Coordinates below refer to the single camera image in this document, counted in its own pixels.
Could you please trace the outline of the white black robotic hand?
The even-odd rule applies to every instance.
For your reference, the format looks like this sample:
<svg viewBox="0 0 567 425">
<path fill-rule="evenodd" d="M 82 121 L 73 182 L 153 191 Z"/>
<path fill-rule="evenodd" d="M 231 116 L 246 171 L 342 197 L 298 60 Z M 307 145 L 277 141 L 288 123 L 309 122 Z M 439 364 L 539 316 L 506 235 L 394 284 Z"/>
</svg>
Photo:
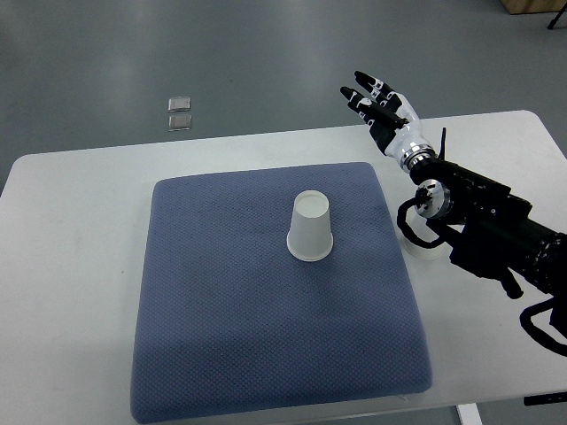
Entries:
<svg viewBox="0 0 567 425">
<path fill-rule="evenodd" d="M 361 71 L 354 73 L 354 79 L 366 92 L 344 86 L 340 93 L 347 106 L 369 126 L 372 139 L 385 156 L 396 159 L 405 172 L 419 160 L 435 156 L 423 137 L 416 111 L 401 93 Z"/>
</svg>

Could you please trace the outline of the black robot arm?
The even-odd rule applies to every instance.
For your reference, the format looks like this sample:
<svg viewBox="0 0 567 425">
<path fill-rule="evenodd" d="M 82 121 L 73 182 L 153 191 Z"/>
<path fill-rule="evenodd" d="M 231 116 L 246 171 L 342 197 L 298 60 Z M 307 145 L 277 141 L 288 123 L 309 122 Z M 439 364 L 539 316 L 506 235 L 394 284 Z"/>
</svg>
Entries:
<svg viewBox="0 0 567 425">
<path fill-rule="evenodd" d="M 417 190 L 400 206 L 397 224 L 409 242 L 424 249 L 447 243 L 454 265 L 500 282 L 512 299 L 523 295 L 517 274 L 565 298 L 566 235 L 531 220 L 531 203 L 431 148 L 409 160 L 408 172 Z"/>
</svg>

